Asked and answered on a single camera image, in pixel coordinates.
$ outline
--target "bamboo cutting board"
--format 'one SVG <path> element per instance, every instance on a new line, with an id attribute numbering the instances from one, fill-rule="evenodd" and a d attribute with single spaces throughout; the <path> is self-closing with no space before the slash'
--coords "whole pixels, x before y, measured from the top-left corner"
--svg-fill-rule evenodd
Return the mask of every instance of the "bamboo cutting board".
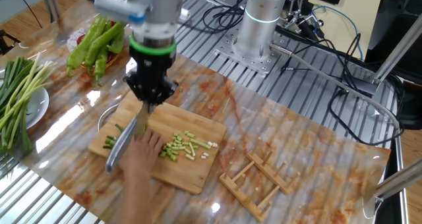
<path id="1" fill-rule="evenodd" d="M 102 157 L 108 157 L 110 151 L 103 149 L 107 135 L 118 137 L 120 131 L 115 127 L 115 124 L 128 125 L 141 105 L 142 102 L 137 100 L 132 92 L 129 92 L 110 120 L 97 133 L 88 149 Z M 189 137 L 183 134 L 184 130 L 189 130 L 201 142 L 207 143 L 211 141 L 220 144 L 227 130 L 225 125 L 168 103 L 157 106 L 154 113 L 150 116 L 148 127 L 159 132 L 164 138 L 164 143 L 171 142 L 174 132 L 178 132 L 183 137 L 183 141 L 189 141 Z M 200 157 L 204 152 L 210 154 L 210 156 L 206 159 L 201 159 Z M 195 153 L 194 161 L 185 157 L 186 152 L 184 151 L 179 151 L 177 162 L 170 160 L 169 157 L 158 157 L 151 176 L 192 194 L 200 194 L 211 170 L 212 163 L 217 156 L 218 148 L 206 149 L 199 146 L 199 148 L 195 149 Z"/>

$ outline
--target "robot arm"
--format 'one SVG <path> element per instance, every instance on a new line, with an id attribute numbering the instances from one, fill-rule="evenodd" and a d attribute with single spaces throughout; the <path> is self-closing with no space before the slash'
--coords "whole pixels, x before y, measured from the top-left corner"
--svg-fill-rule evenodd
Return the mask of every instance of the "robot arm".
<path id="1" fill-rule="evenodd" d="M 182 0 L 95 0 L 98 13 L 131 25 L 129 53 L 136 70 L 125 81 L 137 98 L 159 105 L 173 95 L 177 83 L 167 77 L 175 61 L 177 20 Z"/>

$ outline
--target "metal mounting plate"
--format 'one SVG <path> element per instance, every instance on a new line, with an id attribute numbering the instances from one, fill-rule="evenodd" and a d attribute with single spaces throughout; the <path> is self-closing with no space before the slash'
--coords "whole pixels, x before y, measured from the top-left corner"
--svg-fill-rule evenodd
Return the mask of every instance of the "metal mounting plate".
<path id="1" fill-rule="evenodd" d="M 250 59 L 244 57 L 233 50 L 233 40 L 237 37 L 239 29 L 229 30 L 225 36 L 216 44 L 215 52 L 227 57 L 259 74 L 268 74 L 280 57 L 278 53 L 271 53 L 268 58 Z M 273 42 L 283 43 L 281 37 L 274 35 Z"/>

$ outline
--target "green ring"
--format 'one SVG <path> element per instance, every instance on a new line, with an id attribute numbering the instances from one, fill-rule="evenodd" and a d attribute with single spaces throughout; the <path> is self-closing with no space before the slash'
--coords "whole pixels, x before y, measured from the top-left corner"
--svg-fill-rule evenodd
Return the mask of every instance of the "green ring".
<path id="1" fill-rule="evenodd" d="M 139 43 L 137 43 L 135 39 L 133 39 L 132 36 L 129 37 L 129 43 L 137 51 L 148 54 L 148 55 L 165 55 L 176 50 L 176 41 L 174 41 L 170 47 L 167 47 L 165 49 L 153 49 L 153 48 L 142 46 Z"/>

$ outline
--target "knife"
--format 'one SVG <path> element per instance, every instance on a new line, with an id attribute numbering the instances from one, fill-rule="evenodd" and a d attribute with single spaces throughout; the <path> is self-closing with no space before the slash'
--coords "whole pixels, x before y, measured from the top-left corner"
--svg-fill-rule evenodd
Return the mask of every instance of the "knife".
<path id="1" fill-rule="evenodd" d="M 111 173 L 115 170 L 121 156 L 125 153 L 127 146 L 131 142 L 132 137 L 137 140 L 144 136 L 146 125 L 148 124 L 148 119 L 152 111 L 153 106 L 144 103 L 136 114 L 136 117 L 133 118 L 124 129 L 119 139 L 117 139 L 114 144 L 113 149 L 111 149 L 110 155 L 105 163 L 105 171 L 107 171 L 107 173 Z"/>

